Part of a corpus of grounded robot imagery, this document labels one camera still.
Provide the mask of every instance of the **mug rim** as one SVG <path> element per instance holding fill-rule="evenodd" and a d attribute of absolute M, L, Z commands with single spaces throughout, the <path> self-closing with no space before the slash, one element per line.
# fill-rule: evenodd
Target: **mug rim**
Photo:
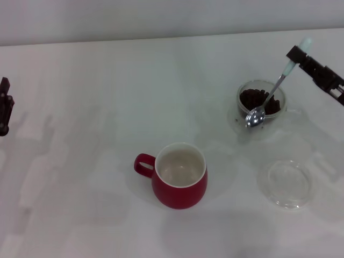
<path fill-rule="evenodd" d="M 166 150 L 167 148 L 170 148 L 170 147 L 172 147 L 172 146 L 174 146 L 174 145 L 187 145 L 187 146 L 193 148 L 194 150 L 196 150 L 196 151 L 200 154 L 200 156 L 202 157 L 202 165 L 203 165 L 203 172 L 202 172 L 202 175 L 199 177 L 199 179 L 198 179 L 197 181 L 193 182 L 192 184 L 188 184 L 188 185 L 185 185 L 185 186 L 182 186 L 182 187 L 179 187 L 179 186 L 176 186 L 176 185 L 169 184 L 169 183 L 167 183 L 164 179 L 161 178 L 161 176 L 160 176 L 160 174 L 159 174 L 159 172 L 158 172 L 158 170 L 157 170 L 157 162 L 158 162 L 158 160 L 159 160 L 160 155 L 162 154 L 162 152 L 163 152 L 164 150 Z M 195 145 L 189 144 L 189 143 L 187 143 L 187 142 L 174 142 L 174 143 L 172 143 L 172 144 L 166 145 L 165 147 L 163 147 L 163 148 L 159 151 L 159 153 L 157 154 L 157 156 L 156 156 L 156 158 L 155 158 L 154 168 L 155 168 L 155 172 L 156 172 L 157 176 L 159 177 L 159 179 L 160 179 L 164 184 L 169 185 L 170 187 L 173 187 L 173 188 L 188 188 L 188 187 L 191 187 L 191 186 L 197 184 L 199 181 L 202 180 L 202 178 L 204 177 L 205 172 L 206 172 L 206 162 L 205 162 L 205 157 L 204 157 L 203 153 L 202 153 L 202 152 L 200 151 L 200 149 L 197 148 Z"/>

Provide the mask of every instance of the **coffee beans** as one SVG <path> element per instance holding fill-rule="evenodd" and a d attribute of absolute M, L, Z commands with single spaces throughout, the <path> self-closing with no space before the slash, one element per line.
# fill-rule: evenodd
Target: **coffee beans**
<path fill-rule="evenodd" d="M 240 101 L 248 110 L 252 110 L 261 106 L 268 96 L 269 93 L 265 90 L 248 89 L 240 94 Z M 274 114 L 279 110 L 281 110 L 280 101 L 273 96 L 265 106 L 265 114 Z"/>

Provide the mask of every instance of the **spoon handle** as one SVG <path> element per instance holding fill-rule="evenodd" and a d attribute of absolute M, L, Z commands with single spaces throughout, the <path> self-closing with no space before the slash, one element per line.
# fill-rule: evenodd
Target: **spoon handle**
<path fill-rule="evenodd" d="M 277 90 L 277 88 L 281 85 L 281 83 L 283 82 L 283 80 L 285 79 L 285 75 L 281 75 L 278 79 L 278 81 L 276 82 L 274 88 L 271 90 L 271 92 L 269 93 L 269 96 L 267 97 L 267 99 L 264 101 L 262 107 L 265 107 L 266 104 L 269 102 L 269 100 L 272 98 L 272 96 L 274 95 L 275 91 Z"/>

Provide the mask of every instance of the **white wall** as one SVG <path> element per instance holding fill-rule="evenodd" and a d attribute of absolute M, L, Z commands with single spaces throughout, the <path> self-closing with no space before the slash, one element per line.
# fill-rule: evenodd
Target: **white wall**
<path fill-rule="evenodd" d="M 0 45 L 344 27 L 343 0 L 1 0 Z"/>

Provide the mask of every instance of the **white table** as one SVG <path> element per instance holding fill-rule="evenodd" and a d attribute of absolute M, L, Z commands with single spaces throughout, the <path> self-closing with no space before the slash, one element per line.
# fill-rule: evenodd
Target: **white table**
<path fill-rule="evenodd" d="M 344 29 L 1 47 L 16 104 L 0 139 L 0 258 L 343 257 L 344 107 L 297 68 L 283 130 L 244 145 L 226 120 L 239 85 L 275 81 L 304 36 L 344 76 Z M 133 170 L 174 141 L 209 168 L 204 198 L 181 211 Z M 256 185 L 260 159 L 283 158 L 318 180 L 299 211 Z"/>

